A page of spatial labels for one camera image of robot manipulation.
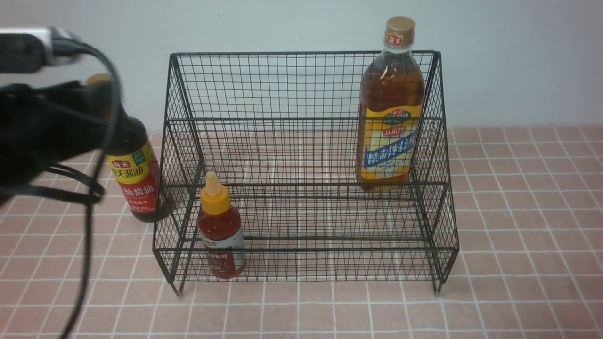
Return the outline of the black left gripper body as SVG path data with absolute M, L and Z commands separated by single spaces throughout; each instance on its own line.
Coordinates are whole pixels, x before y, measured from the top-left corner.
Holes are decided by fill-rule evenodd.
M 0 182 L 32 182 L 38 160 L 62 162 L 99 149 L 108 126 L 112 88 L 108 82 L 75 80 L 33 88 L 1 87 Z

